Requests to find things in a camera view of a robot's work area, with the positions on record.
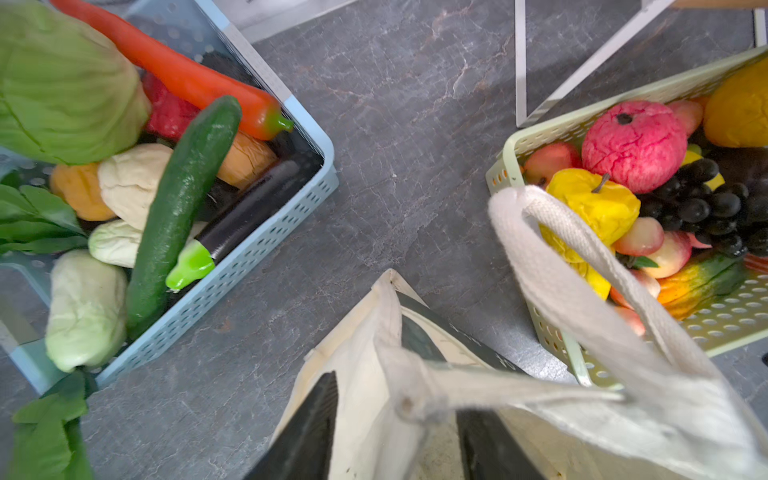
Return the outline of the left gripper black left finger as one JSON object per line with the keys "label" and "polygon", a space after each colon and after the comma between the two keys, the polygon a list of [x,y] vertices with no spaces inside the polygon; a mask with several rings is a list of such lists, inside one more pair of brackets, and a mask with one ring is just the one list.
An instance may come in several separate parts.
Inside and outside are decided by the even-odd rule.
{"label": "left gripper black left finger", "polygon": [[336,373],[324,373],[245,479],[328,479],[338,393]]}

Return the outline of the yellow apple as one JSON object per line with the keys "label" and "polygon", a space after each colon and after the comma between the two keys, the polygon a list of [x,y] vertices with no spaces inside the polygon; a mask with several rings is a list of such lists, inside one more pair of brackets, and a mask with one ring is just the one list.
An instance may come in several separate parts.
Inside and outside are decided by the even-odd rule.
{"label": "yellow apple", "polygon": [[[584,169],[570,168],[554,174],[546,192],[570,208],[614,253],[612,245],[633,226],[639,217],[640,200],[628,188]],[[542,238],[605,301],[610,283],[584,261],[575,250],[546,226],[540,227]]]}

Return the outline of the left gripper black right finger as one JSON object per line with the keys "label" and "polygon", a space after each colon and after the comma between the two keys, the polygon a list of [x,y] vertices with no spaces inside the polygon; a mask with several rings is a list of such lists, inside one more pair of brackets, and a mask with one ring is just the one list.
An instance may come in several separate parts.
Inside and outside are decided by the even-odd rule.
{"label": "left gripper black right finger", "polygon": [[543,479],[495,412],[459,410],[456,420],[465,479]]}

